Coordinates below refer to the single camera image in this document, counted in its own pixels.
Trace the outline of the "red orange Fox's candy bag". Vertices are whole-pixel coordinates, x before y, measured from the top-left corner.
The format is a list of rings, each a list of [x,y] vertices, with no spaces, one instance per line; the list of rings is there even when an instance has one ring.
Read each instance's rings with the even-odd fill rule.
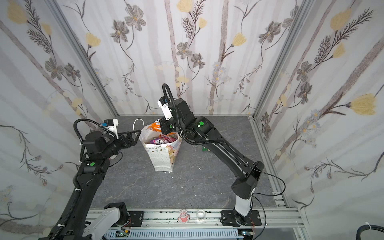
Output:
[[[154,132],[161,133],[162,129],[161,129],[160,121],[153,122],[152,124],[149,125],[148,129]]]

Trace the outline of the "purple Fox's berries bag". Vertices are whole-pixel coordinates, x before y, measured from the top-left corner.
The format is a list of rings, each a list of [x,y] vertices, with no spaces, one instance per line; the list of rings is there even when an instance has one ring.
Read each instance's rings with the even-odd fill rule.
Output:
[[[157,138],[150,140],[151,145],[170,144],[178,140],[174,135],[160,135]]]

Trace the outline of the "white cartoon paper bag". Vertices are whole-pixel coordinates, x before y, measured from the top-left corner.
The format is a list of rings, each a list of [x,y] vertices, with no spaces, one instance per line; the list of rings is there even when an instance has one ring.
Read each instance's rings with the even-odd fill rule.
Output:
[[[143,125],[141,129],[141,135],[139,140],[142,143],[145,151],[149,155],[149,158],[156,171],[172,172],[176,161],[177,154],[180,150],[182,138],[178,133],[170,133],[167,135],[174,135],[178,137],[178,140],[163,145],[151,145],[150,140],[163,135],[162,132],[154,132],[148,129],[149,125]]]

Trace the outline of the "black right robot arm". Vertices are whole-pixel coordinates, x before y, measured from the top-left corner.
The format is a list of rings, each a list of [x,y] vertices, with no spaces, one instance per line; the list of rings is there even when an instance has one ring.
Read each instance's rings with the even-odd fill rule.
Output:
[[[224,226],[240,227],[252,222],[253,196],[262,174],[264,164],[254,162],[233,147],[215,125],[205,117],[195,117],[188,104],[175,99],[170,87],[162,85],[163,97],[158,101],[164,117],[160,119],[162,134],[178,133],[188,144],[203,146],[216,155],[235,175],[231,189],[236,195],[233,213],[222,216]]]

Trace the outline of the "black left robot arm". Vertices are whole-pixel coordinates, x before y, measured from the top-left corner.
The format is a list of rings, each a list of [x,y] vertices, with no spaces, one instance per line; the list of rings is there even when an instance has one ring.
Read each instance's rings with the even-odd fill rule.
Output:
[[[78,124],[88,122],[100,127],[83,137]],[[80,167],[73,177],[74,190],[56,225],[50,231],[47,240],[96,240],[101,235],[85,234],[84,226],[94,196],[105,179],[111,165],[110,158],[118,155],[122,149],[137,144],[141,130],[117,132],[116,119],[105,120],[102,124],[90,119],[78,119],[73,128],[80,140]]]

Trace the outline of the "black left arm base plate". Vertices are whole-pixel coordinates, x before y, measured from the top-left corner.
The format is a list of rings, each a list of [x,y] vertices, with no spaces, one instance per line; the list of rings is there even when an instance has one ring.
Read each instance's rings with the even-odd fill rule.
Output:
[[[141,227],[144,219],[144,211],[128,211],[129,213],[129,227]]]

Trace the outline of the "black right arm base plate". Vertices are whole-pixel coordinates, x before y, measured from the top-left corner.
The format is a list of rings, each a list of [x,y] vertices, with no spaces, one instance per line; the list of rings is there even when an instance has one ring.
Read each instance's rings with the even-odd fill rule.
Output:
[[[235,210],[230,211],[221,211],[220,222],[224,227],[252,227],[252,226],[261,226],[262,221],[260,213],[256,210],[251,210],[247,216],[242,216],[237,213]]]

